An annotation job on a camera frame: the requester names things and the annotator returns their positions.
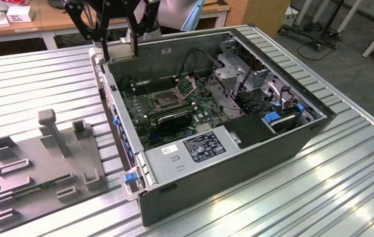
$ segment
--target motherboard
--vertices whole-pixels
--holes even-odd
[[[208,78],[130,81],[123,101],[144,146],[152,149],[228,120],[208,91]]]

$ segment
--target black cable on floor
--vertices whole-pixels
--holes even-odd
[[[294,8],[291,8],[291,13],[292,13],[292,18],[294,18],[294,23],[292,23],[292,28],[299,28],[299,25],[296,24],[296,18],[295,18],[295,14],[294,14]]]
[[[295,31],[295,30],[292,30],[292,29],[288,29],[288,31],[291,31],[294,34],[296,34],[296,35],[299,35],[299,36],[307,37],[308,39],[312,40],[312,42],[316,42],[316,39],[315,39],[312,36],[308,36],[308,35],[306,35],[304,33],[300,33],[299,31]]]
[[[324,54],[324,56],[320,57],[320,58],[308,58],[308,57],[306,57],[306,56],[299,52],[299,50],[302,49],[302,47],[310,45],[311,43],[314,43],[314,42],[308,42],[308,43],[303,44],[303,45],[299,46],[298,49],[296,49],[296,53],[299,54],[299,56],[302,56],[304,59],[307,59],[307,60],[310,60],[310,61],[319,61],[319,60],[322,60],[327,55],[330,55],[330,54],[336,50],[336,49],[332,49],[332,50],[331,50],[327,54]]]
[[[60,37],[67,38],[67,39],[73,38],[75,37],[75,33],[71,36],[68,36],[68,37],[65,37],[65,36],[60,36]]]
[[[59,37],[60,37],[60,39],[61,39],[63,41],[65,41],[65,42],[67,42],[68,44],[71,44],[72,46],[80,46],[80,44],[76,44],[76,43],[68,41],[68,40],[64,39],[61,36],[59,36]]]
[[[318,11],[318,9],[319,9],[319,6],[320,6],[322,1],[323,1],[323,0],[320,0],[320,1],[318,2],[318,5],[316,5],[316,7],[315,7],[315,9],[314,9],[314,12],[312,12],[311,17],[310,17],[311,21],[312,21],[314,15],[316,14],[316,11]]]

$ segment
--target wooden desk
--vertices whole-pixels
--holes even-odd
[[[41,37],[40,32],[43,31],[43,28],[37,0],[32,0],[28,5],[32,7],[35,12],[33,21],[21,23],[9,22],[9,27],[0,28],[0,42]]]
[[[226,26],[252,23],[270,36],[275,37],[282,25],[290,0],[224,0],[231,6]]]
[[[56,9],[48,5],[47,0],[33,0],[29,5],[35,7],[35,21],[29,23],[11,23],[11,27],[0,28],[0,42],[8,40],[21,40],[31,38],[43,38],[47,49],[57,49],[55,36],[77,33],[77,29],[71,21],[68,14],[61,9]],[[216,3],[207,4],[203,8],[204,18],[216,18],[215,28],[224,26],[227,12],[230,6],[220,6]],[[123,19],[111,20],[108,29],[126,28],[128,24]],[[28,32],[15,32],[19,29],[29,29]]]

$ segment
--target warning sticker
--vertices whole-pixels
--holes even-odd
[[[183,141],[192,160],[199,163],[211,157],[226,152],[226,149],[216,138],[214,132],[208,132],[200,136],[196,136]]]

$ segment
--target blue latch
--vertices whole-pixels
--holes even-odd
[[[119,118],[118,115],[114,116],[114,125],[116,126],[119,124]]]
[[[298,108],[298,110],[302,112],[303,110],[304,110],[304,106],[302,105],[302,104],[296,104],[296,106],[295,106],[296,108]]]
[[[127,174],[123,175],[123,182],[126,184],[130,184],[130,183],[135,182],[138,179],[139,179],[139,177],[136,176],[135,172],[127,173]]]
[[[280,118],[280,116],[279,116],[278,112],[270,112],[263,117],[263,119],[267,123],[270,123],[271,121],[275,121],[279,118]]]

